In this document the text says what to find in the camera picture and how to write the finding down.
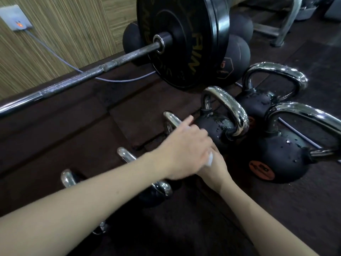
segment orange weight label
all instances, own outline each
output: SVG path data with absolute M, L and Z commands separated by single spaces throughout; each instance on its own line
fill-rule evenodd
M 275 178 L 275 174 L 270 167 L 262 162 L 250 161 L 249 168 L 254 174 L 263 180 L 272 181 Z
M 253 129 L 256 126 L 256 120 L 253 117 L 249 116 L 249 123 L 250 123 L 249 129 Z

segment wall socket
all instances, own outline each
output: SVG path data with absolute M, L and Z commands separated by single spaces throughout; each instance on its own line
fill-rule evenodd
M 19 5 L 1 7 L 0 17 L 13 31 L 32 28 L 32 24 L 20 9 Z

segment barbell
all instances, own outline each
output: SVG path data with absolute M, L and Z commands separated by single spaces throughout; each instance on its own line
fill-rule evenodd
M 185 91 L 203 90 L 224 58 L 229 38 L 226 0 L 137 0 L 145 47 L 0 106 L 0 117 L 148 55 L 158 75 Z

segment gray cable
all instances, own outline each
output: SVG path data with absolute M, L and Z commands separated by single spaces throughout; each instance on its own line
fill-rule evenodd
M 242 88 L 243 86 L 236 82 L 235 83 L 237 86 L 239 86 L 240 88 Z M 308 142 L 309 144 L 311 144 L 312 146 L 315 146 L 317 149 L 321 149 L 322 146 L 319 146 L 317 143 L 315 143 L 314 141 L 312 141 L 311 139 L 309 139 L 308 137 L 306 137 L 305 135 L 303 135 L 301 132 L 299 132 L 298 130 L 296 130 L 295 128 L 293 128 L 291 125 L 289 125 L 287 122 L 285 122 L 284 120 L 282 120 L 281 118 L 278 118 L 279 122 L 282 123 L 283 125 L 285 125 L 288 129 L 290 129 L 292 132 L 294 132 L 296 135 L 298 135 L 299 137 L 301 137 L 302 139 L 304 139 L 306 142 Z
M 42 42 L 39 38 L 37 38 L 36 36 L 34 36 L 31 32 L 29 32 L 28 30 L 25 30 L 25 32 L 27 34 L 29 34 L 32 38 L 34 38 L 37 42 L 39 42 L 43 47 L 45 47 L 51 54 L 53 54 L 55 57 L 57 57 L 60 61 L 62 61 L 64 64 L 68 65 L 69 67 L 73 68 L 74 70 L 78 71 L 79 73 L 83 73 L 82 70 L 74 67 L 73 65 L 69 64 L 68 62 L 66 62 L 64 59 L 62 59 L 60 56 L 58 56 L 52 49 L 50 49 L 44 42 Z M 140 79 L 143 79 L 147 76 L 150 76 L 151 74 L 154 74 L 156 71 L 148 73 L 146 75 L 143 75 L 141 77 L 135 78 L 135 79 L 130 79 L 130 80 L 108 80 L 108 79 L 103 79 L 100 77 L 96 77 L 97 80 L 101 80 L 101 81 L 108 81 L 108 82 L 130 82 L 130 81 L 137 81 Z

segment medicine ball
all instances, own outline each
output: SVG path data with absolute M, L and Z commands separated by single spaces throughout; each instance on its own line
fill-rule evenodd
M 249 43 L 253 34 L 251 18 L 242 12 L 230 14 L 230 34 L 237 35 Z
M 140 30 L 139 26 L 137 25 L 137 21 L 133 21 L 126 27 L 123 33 L 122 44 L 126 54 L 145 46 L 140 35 Z M 133 60 L 132 63 L 139 66 L 150 63 L 150 60 L 149 57 L 145 55 L 143 57 Z
M 230 35 L 224 60 L 215 71 L 214 85 L 224 87 L 239 80 L 250 65 L 250 48 L 239 36 Z

